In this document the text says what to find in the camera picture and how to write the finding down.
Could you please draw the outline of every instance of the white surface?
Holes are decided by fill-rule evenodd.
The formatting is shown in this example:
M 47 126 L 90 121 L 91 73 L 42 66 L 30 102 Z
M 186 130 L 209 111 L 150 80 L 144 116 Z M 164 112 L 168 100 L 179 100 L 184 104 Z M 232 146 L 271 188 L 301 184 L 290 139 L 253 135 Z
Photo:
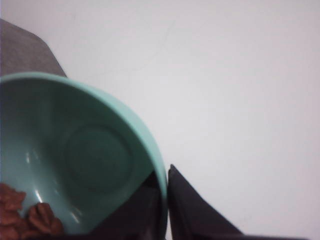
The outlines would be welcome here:
M 2 0 L 1 14 L 137 112 L 166 167 L 243 232 L 320 239 L 320 1 Z

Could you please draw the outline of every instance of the bowl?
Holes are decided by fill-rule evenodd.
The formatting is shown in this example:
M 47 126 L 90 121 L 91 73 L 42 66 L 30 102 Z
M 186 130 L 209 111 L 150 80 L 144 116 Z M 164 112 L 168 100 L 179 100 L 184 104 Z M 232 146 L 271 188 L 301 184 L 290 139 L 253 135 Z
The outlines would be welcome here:
M 22 72 L 0 80 L 0 177 L 49 203 L 67 234 L 85 234 L 155 171 L 167 223 L 164 164 L 143 122 L 119 100 L 65 77 Z

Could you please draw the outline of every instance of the white table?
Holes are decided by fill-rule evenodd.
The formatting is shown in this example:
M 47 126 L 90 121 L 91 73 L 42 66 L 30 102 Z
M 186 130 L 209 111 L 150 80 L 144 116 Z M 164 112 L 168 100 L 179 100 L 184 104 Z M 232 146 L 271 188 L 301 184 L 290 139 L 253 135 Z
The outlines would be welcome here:
M 1 16 L 131 107 L 240 230 L 320 239 L 320 1 L 2 0 Z

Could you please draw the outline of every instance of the gray surface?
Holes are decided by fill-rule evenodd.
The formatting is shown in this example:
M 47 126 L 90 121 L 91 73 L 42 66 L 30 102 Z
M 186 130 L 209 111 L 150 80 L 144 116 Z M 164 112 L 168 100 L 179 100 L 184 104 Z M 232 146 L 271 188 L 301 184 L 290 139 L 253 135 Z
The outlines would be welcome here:
M 48 45 L 38 36 L 0 19 L 0 75 L 38 71 L 66 76 Z

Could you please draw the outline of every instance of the teal bowl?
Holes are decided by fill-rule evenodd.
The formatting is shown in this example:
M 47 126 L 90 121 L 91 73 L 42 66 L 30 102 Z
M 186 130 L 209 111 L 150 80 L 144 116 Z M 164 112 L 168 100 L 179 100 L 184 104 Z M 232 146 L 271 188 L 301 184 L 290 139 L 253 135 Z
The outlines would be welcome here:
M 155 171 L 164 237 L 164 164 L 154 138 L 127 106 L 65 77 L 23 72 L 1 78 L 0 114 L 0 179 L 27 193 L 24 211 L 49 203 L 68 234 L 85 234 Z

